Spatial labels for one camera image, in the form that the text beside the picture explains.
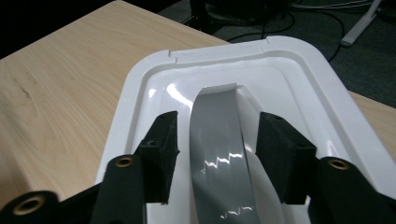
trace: black cable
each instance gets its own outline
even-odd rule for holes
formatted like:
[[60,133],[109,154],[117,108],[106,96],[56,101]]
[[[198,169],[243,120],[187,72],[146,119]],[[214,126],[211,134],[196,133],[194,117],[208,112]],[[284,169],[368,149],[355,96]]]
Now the black cable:
[[396,25],[396,17],[394,16],[389,16],[387,15],[387,13],[389,12],[390,7],[383,10],[383,11],[378,11],[376,13],[376,15],[378,16],[379,19],[381,19],[382,21],[389,23],[391,25]]
[[[288,25],[287,27],[285,27],[285,28],[283,28],[283,29],[280,29],[280,30],[274,30],[274,31],[270,31],[270,32],[265,32],[266,34],[275,34],[275,33],[280,33],[280,32],[284,32],[284,31],[287,31],[287,30],[289,30],[293,25],[294,25],[294,23],[295,23],[295,18],[294,18],[294,16],[293,15],[291,15],[289,12],[287,13],[287,15],[289,15],[290,17],[291,17],[291,24],[290,25]],[[245,37],[245,36],[249,36],[249,35],[261,35],[262,36],[262,38],[264,37],[264,26],[262,27],[262,31],[261,32],[256,32],[256,33],[249,33],[249,34],[244,34],[244,35],[238,35],[238,36],[235,36],[235,37],[233,37],[233,38],[230,38],[230,39],[228,39],[228,40],[226,40],[227,42],[230,42],[230,41],[233,41],[233,40],[235,40],[235,39],[238,39],[238,38],[241,38],[241,37]]]
[[[341,38],[343,38],[343,37],[346,35],[346,28],[345,28],[345,25],[344,25],[344,23],[343,23],[340,19],[338,19],[338,17],[334,16],[333,14],[330,14],[330,13],[327,13],[327,12],[323,12],[323,11],[312,11],[312,12],[313,12],[313,13],[319,13],[319,14],[323,14],[323,15],[332,17],[333,19],[335,19],[336,21],[338,21],[338,23],[340,24],[340,27],[341,27]],[[331,62],[332,59],[334,59],[335,56],[337,56],[337,54],[338,54],[338,52],[340,51],[340,49],[341,49],[341,45],[338,44],[337,49],[335,50],[334,54],[327,60],[327,62]]]
[[261,39],[264,39],[264,34],[265,34],[265,24],[266,24],[266,22],[263,22],[263,23],[262,23],[262,38],[261,38]]

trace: white cable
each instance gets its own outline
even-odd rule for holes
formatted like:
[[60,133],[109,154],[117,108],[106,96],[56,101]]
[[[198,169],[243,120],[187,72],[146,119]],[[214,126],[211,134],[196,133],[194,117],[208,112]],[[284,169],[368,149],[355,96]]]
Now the white cable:
[[358,4],[358,3],[363,3],[363,2],[368,2],[369,0],[360,0],[360,1],[354,1],[354,2],[347,2],[347,3],[339,3],[339,4],[331,4],[331,5],[326,5],[326,6],[301,6],[301,7],[340,7],[340,6],[345,6],[345,5],[353,5],[353,4]]
[[365,4],[360,4],[360,5],[352,5],[352,6],[346,6],[346,7],[328,7],[328,6],[322,6],[322,7],[311,7],[311,6],[300,6],[300,5],[291,5],[292,7],[296,8],[309,8],[309,9],[339,9],[339,8],[353,8],[353,7],[364,7],[364,6],[370,6],[372,3],[365,3]]

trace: dark carpet floor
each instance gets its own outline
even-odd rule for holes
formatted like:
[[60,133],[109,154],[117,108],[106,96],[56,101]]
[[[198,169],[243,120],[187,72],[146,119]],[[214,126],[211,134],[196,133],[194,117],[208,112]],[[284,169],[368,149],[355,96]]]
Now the dark carpet floor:
[[[299,5],[323,6],[348,3],[350,0],[305,0]],[[346,88],[382,104],[396,107],[396,1],[381,5],[381,15],[377,16],[350,48],[340,48],[330,64],[343,81]],[[326,58],[331,58],[342,38],[342,25],[346,32],[361,18],[368,7],[353,7],[348,10],[288,10],[284,20],[276,18],[265,26],[268,35],[286,35],[302,39],[317,49]],[[190,1],[182,0],[162,10],[160,15],[174,21],[183,22],[191,15]],[[272,33],[288,27],[286,31]],[[229,40],[235,36],[260,33],[262,27],[224,26],[213,36]],[[232,40],[232,43],[260,39],[261,35],[250,35]]]

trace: light wood tabletop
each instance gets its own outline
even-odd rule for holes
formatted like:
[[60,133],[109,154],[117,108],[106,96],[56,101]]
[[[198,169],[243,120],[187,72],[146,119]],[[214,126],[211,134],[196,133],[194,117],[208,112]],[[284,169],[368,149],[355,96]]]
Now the light wood tabletop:
[[[0,61],[0,208],[32,190],[94,183],[130,69],[150,53],[227,42],[122,1]],[[352,93],[396,159],[396,109]]]

